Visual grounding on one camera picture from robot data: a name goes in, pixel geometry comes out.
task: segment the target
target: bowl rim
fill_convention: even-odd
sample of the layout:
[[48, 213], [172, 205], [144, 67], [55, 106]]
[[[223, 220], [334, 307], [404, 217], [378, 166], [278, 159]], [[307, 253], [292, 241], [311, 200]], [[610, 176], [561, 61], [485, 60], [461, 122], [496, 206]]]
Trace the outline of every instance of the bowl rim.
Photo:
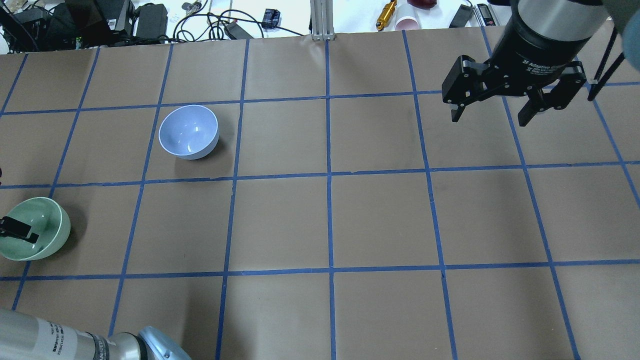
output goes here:
[[215, 140], [216, 135], [217, 135], [217, 134], [219, 133], [219, 131], [220, 131], [220, 125], [218, 124], [218, 117], [217, 117], [217, 116], [216, 116], [216, 114], [215, 114], [211, 109], [209, 109], [208, 107], [206, 107], [206, 106], [202, 106], [202, 105], [199, 105], [199, 104], [190, 104], [190, 105], [184, 105], [184, 106], [181, 106], [181, 107], [179, 107], [179, 108], [177, 108], [177, 109], [173, 110], [172, 112], [170, 112], [167, 116], [165, 116], [165, 117], [164, 117], [164, 119], [162, 120], [162, 123], [160, 123], [160, 128], [158, 129], [158, 141], [160, 141], [160, 146], [161, 146], [161, 147], [162, 147], [166, 152], [168, 152], [168, 153], [169, 153], [169, 154], [171, 154], [171, 155], [174, 155], [174, 156], [189, 156], [189, 155], [196, 154], [196, 153], [198, 153], [198, 152], [200, 152], [200, 151], [203, 151], [204, 149], [206, 149], [206, 148], [207, 148], [207, 146], [209, 146], [209, 144], [206, 144], [206, 145], [204, 145], [201, 149], [198, 149], [197, 151], [192, 151], [192, 152], [187, 152], [187, 153], [181, 154], [181, 153], [179, 153], [179, 152], [173, 152], [173, 151], [170, 151], [170, 150], [169, 150], [169, 149], [167, 149], [167, 148], [166, 148], [166, 146], [164, 146], [164, 144], [162, 143], [162, 137], [160, 137], [160, 134], [162, 133], [162, 128], [163, 128], [163, 126], [164, 126], [164, 123], [166, 122], [166, 119], [168, 119], [168, 118], [169, 118], [173, 113], [175, 113], [176, 111], [178, 111], [178, 110], [182, 110], [182, 109], [184, 109], [184, 108], [189, 108], [189, 107], [192, 107], [192, 106], [195, 106], [195, 107], [197, 107], [197, 108], [203, 108], [203, 109], [206, 109], [207, 111], [209, 111], [209, 112], [211, 113], [211, 115], [213, 115], [213, 121], [214, 121], [214, 123], [216, 124], [216, 132], [215, 132], [215, 134], [214, 134], [213, 138], [211, 139], [211, 141]]
[[[58, 237], [58, 235], [60, 235], [60, 231], [62, 230], [62, 223], [63, 223], [63, 214], [62, 214], [62, 207], [60, 206], [60, 204], [58, 204], [55, 200], [48, 198], [48, 197], [44, 197], [44, 196], [38, 196], [38, 197], [32, 197], [30, 199], [26, 199], [25, 201], [22, 201], [20, 204], [17, 204], [16, 206], [14, 206], [11, 210], [9, 210], [9, 212], [7, 213], [10, 214], [13, 210], [17, 209], [19, 206], [30, 202], [30, 201], [34, 201], [34, 200], [40, 200], [43, 199], [47, 202], [50, 202], [51, 204], [54, 204], [56, 206], [56, 210], [58, 211], [58, 215], [60, 216], [60, 221], [58, 221], [58, 230], [56, 231], [56, 234], [53, 236], [53, 239], [56, 239]], [[37, 256], [38, 254], [40, 254], [41, 252], [43, 252], [44, 250], [47, 250], [52, 244], [54, 243], [53, 240], [51, 240], [45, 247], [43, 247], [42, 249], [40, 249], [40, 251], [36, 252], [35, 254], [28, 256], [26, 258], [15, 258], [13, 256], [7, 256], [7, 254], [4, 253], [4, 251], [0, 250], [0, 252], [2, 252], [2, 255], [9, 259], [9, 260], [14, 260], [14, 261], [29, 261], [30, 259], [33, 259], [35, 256]]]

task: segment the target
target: dark red object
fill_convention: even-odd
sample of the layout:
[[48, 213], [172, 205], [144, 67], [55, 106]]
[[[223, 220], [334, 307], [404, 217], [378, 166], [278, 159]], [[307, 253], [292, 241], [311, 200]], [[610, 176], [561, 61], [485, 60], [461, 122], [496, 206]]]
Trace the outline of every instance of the dark red object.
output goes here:
[[416, 8], [428, 10], [436, 6], [438, 0], [407, 0], [407, 3], [414, 5]]

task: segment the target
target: bowl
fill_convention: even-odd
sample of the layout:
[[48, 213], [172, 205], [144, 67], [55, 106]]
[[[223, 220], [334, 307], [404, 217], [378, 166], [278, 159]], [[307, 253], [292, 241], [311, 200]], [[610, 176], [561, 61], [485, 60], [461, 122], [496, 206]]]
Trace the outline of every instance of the bowl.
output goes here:
[[67, 242], [71, 230], [67, 212], [48, 197], [25, 200], [7, 216], [30, 225], [31, 232], [38, 234], [35, 244], [11, 237], [0, 238], [0, 253], [9, 260], [46, 258]]
[[207, 156], [219, 137], [216, 114], [202, 105], [187, 105], [173, 110], [164, 118], [158, 131], [162, 148], [187, 160]]

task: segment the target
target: green bowl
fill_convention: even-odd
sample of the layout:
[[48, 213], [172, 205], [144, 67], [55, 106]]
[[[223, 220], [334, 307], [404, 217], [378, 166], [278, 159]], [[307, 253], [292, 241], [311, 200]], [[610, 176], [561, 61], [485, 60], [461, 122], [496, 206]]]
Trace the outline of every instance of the green bowl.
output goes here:
[[39, 235], [35, 244], [11, 237], [0, 238], [0, 253], [9, 260], [46, 258], [65, 244], [71, 230], [67, 212], [48, 197], [25, 200], [7, 216], [30, 225], [31, 232]]

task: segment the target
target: white cup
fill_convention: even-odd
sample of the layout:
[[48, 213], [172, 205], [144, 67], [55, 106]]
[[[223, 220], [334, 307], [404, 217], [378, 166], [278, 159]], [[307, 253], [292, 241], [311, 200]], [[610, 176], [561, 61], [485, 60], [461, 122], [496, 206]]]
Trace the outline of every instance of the white cup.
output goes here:
[[396, 8], [396, 30], [420, 29], [418, 15], [415, 7], [410, 4], [401, 4]]

